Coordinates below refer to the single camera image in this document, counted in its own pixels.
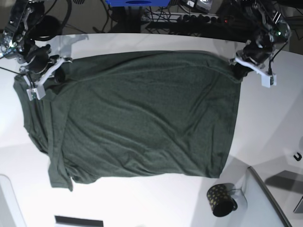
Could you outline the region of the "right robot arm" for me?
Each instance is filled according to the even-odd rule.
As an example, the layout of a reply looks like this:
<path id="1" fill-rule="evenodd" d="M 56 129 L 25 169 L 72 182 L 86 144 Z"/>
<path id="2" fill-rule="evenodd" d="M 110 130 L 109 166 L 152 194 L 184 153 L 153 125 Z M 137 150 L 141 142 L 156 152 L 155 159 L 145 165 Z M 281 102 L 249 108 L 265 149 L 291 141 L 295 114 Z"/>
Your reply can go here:
<path id="1" fill-rule="evenodd" d="M 15 59 L 20 64 L 19 75 L 28 85 L 29 100 L 41 100 L 45 96 L 44 83 L 49 78 L 64 81 L 61 65 L 72 62 L 72 58 L 51 55 L 49 44 L 36 45 L 37 41 L 47 42 L 62 33 L 71 15 L 72 2 L 67 1 L 62 22 L 48 16 L 44 3 L 43 0 L 17 0 L 0 39 L 0 57 Z"/>

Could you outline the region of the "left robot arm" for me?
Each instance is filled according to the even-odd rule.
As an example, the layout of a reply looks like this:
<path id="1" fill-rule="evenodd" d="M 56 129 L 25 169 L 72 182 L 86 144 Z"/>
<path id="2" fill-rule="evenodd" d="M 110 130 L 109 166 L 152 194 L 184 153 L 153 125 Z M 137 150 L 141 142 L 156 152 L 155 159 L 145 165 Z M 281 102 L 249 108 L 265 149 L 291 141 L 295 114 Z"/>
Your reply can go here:
<path id="1" fill-rule="evenodd" d="M 262 86 L 276 86 L 272 63 L 279 51 L 274 52 L 277 45 L 287 45 L 291 28 L 270 0 L 236 0 L 235 4 L 252 24 L 254 35 L 246 41 L 242 50 L 229 59 L 229 64 L 233 66 L 238 80 L 255 72 L 260 75 Z"/>

